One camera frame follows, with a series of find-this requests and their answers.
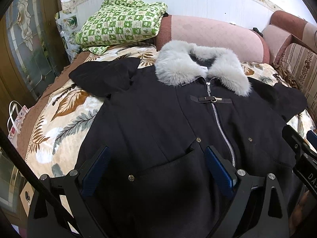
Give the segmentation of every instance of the green checkered pillow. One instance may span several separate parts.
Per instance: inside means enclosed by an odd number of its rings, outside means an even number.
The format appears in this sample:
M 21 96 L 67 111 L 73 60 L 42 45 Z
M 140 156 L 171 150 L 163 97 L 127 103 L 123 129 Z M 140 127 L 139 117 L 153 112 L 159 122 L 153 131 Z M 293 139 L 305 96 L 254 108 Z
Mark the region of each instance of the green checkered pillow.
M 102 55 L 110 45 L 138 42 L 157 36 L 167 5 L 141 0 L 104 0 L 76 34 L 83 51 Z

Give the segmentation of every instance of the white fur collar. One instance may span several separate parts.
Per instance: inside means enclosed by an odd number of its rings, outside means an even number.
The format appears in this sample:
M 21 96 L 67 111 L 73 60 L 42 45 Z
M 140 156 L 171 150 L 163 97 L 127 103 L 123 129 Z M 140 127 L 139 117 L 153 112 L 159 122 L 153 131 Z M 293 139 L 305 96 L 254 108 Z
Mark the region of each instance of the white fur collar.
M 216 58 L 208 71 L 190 58 Z M 222 47 L 201 47 L 185 41 L 172 40 L 165 44 L 155 62 L 158 80 L 167 85 L 188 84 L 197 77 L 217 77 L 228 89 L 239 96 L 248 96 L 251 85 L 236 54 Z

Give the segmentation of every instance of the blue gripper pad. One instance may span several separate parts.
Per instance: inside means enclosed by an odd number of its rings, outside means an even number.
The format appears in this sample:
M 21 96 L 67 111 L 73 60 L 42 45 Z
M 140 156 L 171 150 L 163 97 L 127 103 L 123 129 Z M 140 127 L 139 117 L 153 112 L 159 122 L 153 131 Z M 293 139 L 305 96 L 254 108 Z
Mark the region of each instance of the blue gripper pad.
M 96 190 L 96 187 L 104 173 L 104 171 L 108 167 L 108 163 L 110 161 L 110 150 L 108 147 L 104 147 L 102 151 L 96 153 L 96 157 L 93 157 L 91 160 L 94 162 L 91 164 L 88 169 L 86 175 L 82 179 L 82 190 L 80 192 L 82 197 L 88 197 L 93 195 Z
M 234 196 L 234 186 L 237 183 L 236 169 L 228 160 L 223 159 L 213 146 L 207 147 L 204 154 L 207 167 L 221 193 L 231 199 Z
M 317 135 L 313 131 L 308 131 L 306 134 L 307 140 L 317 150 Z

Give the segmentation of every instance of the silver bolt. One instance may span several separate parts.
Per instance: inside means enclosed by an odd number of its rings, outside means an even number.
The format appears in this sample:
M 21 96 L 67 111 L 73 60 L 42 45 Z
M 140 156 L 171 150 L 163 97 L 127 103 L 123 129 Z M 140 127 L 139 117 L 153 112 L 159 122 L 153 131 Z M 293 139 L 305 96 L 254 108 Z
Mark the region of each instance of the silver bolt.
M 129 179 L 129 181 L 134 181 L 134 176 L 133 175 L 129 175 L 128 179 Z
M 41 180 L 45 180 L 46 178 L 47 178 L 47 174 L 43 174 L 43 175 L 40 176 Z
M 270 179 L 272 179 L 272 180 L 275 179 L 275 175 L 274 175 L 274 174 L 268 174 L 268 177 L 269 177 Z
M 70 176 L 76 176 L 78 174 L 78 171 L 76 169 L 73 169 L 69 172 Z
M 240 175 L 240 176 L 245 176 L 245 171 L 244 171 L 243 169 L 239 169 L 239 170 L 237 171 L 237 173 L 238 173 L 238 175 Z

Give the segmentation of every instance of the coat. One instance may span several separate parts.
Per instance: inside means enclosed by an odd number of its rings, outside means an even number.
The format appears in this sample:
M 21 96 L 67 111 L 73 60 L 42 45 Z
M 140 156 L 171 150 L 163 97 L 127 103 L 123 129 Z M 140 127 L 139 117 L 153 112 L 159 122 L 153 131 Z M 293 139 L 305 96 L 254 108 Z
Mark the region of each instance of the coat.
M 225 48 L 171 41 L 155 66 L 139 63 L 86 62 L 69 74 L 105 98 L 76 168 L 110 148 L 96 191 L 110 237 L 205 238 L 228 203 L 206 167 L 210 145 L 236 169 L 274 173 L 291 213 L 303 185 L 282 129 L 307 106 L 300 91 L 247 78 Z

